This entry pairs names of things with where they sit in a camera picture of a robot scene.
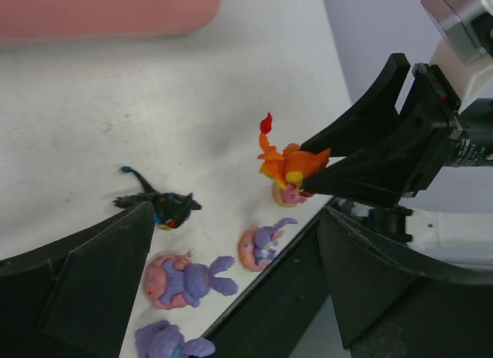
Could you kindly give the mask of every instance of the yellow figure base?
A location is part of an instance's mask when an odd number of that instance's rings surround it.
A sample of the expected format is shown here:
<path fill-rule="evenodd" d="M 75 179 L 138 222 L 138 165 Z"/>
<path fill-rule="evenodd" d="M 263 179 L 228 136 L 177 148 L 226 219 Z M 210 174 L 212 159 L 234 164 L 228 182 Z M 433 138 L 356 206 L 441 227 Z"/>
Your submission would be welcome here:
<path fill-rule="evenodd" d="M 279 185 L 277 185 L 275 182 L 272 182 L 272 197 L 274 198 L 274 202 L 276 202 L 278 206 L 283 206 L 285 208 L 293 208 L 294 206 L 298 205 L 297 202 L 293 202 L 293 203 L 284 202 L 283 198 L 281 197 L 281 190 L 282 189 L 279 187 Z"/>

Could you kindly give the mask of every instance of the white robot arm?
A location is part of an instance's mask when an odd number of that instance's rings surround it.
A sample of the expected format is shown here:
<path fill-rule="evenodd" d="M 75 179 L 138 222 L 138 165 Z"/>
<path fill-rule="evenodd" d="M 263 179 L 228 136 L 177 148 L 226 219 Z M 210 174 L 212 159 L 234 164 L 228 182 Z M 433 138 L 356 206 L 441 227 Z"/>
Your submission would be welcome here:
<path fill-rule="evenodd" d="M 426 190 L 444 166 L 493 168 L 493 99 L 478 99 L 493 80 L 493 1 L 421 3 L 443 39 L 429 64 L 413 67 L 402 110 L 395 102 L 411 65 L 404 54 L 392 54 L 360 100 L 301 146 L 344 157 L 306 178 L 302 189 L 366 205 L 366 219 L 352 210 L 343 214 L 421 253 L 493 269 L 492 209 L 465 214 L 399 206 Z"/>
<path fill-rule="evenodd" d="M 493 0 L 422 0 L 443 38 L 430 64 L 438 65 L 461 99 L 463 112 L 493 80 Z M 478 34 L 474 23 L 484 18 Z M 471 268 L 493 269 L 493 213 L 444 213 L 413 209 L 406 232 L 412 249 Z"/>
<path fill-rule="evenodd" d="M 443 36 L 430 64 L 438 65 L 464 111 L 493 80 L 493 0 L 422 0 Z"/>

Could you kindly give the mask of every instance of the pink round base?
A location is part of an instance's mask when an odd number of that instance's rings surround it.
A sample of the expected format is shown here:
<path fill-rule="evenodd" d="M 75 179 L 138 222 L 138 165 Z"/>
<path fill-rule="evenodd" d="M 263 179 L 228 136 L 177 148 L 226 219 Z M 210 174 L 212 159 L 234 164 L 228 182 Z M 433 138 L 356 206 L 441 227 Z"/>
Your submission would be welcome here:
<path fill-rule="evenodd" d="M 255 263 L 255 257 L 253 256 L 253 236 L 257 232 L 259 228 L 247 230 L 240 239 L 240 243 L 238 244 L 238 255 L 240 257 L 240 262 L 243 266 L 252 272 L 262 272 L 269 266 L 270 262 L 263 264 L 262 266 L 258 266 Z"/>
<path fill-rule="evenodd" d="M 144 288 L 147 297 L 157 308 L 171 310 L 188 306 L 188 303 L 183 298 L 182 293 L 175 295 L 171 299 L 171 304 L 164 304 L 159 300 L 159 297 L 166 291 L 166 272 L 163 269 L 163 264 L 169 259 L 173 259 L 176 264 L 180 257 L 181 256 L 176 256 L 173 254 L 159 256 L 154 259 L 147 268 L 146 278 L 144 279 Z"/>

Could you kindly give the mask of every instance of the purple toy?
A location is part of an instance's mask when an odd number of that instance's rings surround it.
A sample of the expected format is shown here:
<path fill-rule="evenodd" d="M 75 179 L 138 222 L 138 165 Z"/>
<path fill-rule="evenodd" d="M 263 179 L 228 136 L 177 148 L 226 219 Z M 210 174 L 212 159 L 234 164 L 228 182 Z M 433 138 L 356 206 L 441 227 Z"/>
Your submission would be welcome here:
<path fill-rule="evenodd" d="M 210 267 L 182 257 L 180 260 L 162 256 L 150 264 L 146 291 L 155 306 L 163 309 L 198 307 L 200 299 L 211 289 L 225 296 L 238 292 L 238 285 L 232 279 L 216 277 L 234 264 L 232 256 L 220 256 Z"/>
<path fill-rule="evenodd" d="M 216 347 L 202 337 L 187 341 L 179 327 L 168 321 L 153 323 L 136 331 L 139 358 L 187 358 L 209 356 Z"/>
<path fill-rule="evenodd" d="M 283 233 L 280 231 L 285 225 L 296 225 L 298 221 L 294 218 L 282 218 L 274 226 L 260 227 L 253 236 L 253 257 L 255 263 L 258 266 L 262 266 L 264 263 L 270 263 L 276 256 L 277 239 L 279 239 Z"/>
<path fill-rule="evenodd" d="M 247 230 L 240 239 L 238 253 L 240 262 L 250 271 L 260 272 L 273 261 L 277 240 L 284 234 L 285 225 L 298 224 L 294 218 L 282 218 L 274 226 Z"/>

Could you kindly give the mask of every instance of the pink object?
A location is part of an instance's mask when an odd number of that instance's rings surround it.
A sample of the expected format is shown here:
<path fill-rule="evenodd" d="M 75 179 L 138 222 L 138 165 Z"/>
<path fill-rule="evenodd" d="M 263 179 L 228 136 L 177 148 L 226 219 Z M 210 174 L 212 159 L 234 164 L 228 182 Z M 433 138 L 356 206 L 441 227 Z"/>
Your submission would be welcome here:
<path fill-rule="evenodd" d="M 240 243 L 238 244 L 238 255 L 240 256 L 240 262 L 243 266 L 252 272 L 262 272 L 264 269 L 269 266 L 268 263 L 263 264 L 262 266 L 258 266 L 255 263 L 255 258 L 253 256 L 253 236 L 258 231 L 259 227 L 255 229 L 249 229 L 246 231 L 240 239 Z"/>
<path fill-rule="evenodd" d="M 293 185 L 288 185 L 286 189 L 279 189 L 280 198 L 286 204 L 301 204 L 306 202 L 307 198 L 300 195 L 300 190 L 296 189 Z"/>
<path fill-rule="evenodd" d="M 0 39 L 182 35 L 208 24 L 220 0 L 0 0 Z"/>
<path fill-rule="evenodd" d="M 175 308 L 183 308 L 188 305 L 183 298 L 183 294 L 181 293 L 175 295 L 169 305 L 161 303 L 159 297 L 164 293 L 164 290 L 166 290 L 166 272 L 164 272 L 163 269 L 164 262 L 168 259 L 172 259 L 175 263 L 175 267 L 183 270 L 185 266 L 190 263 L 190 257 L 190 251 L 184 256 L 175 256 L 170 254 L 159 256 L 154 259 L 151 264 L 149 264 L 144 284 L 146 295 L 150 298 L 154 306 L 161 309 L 171 310 Z"/>

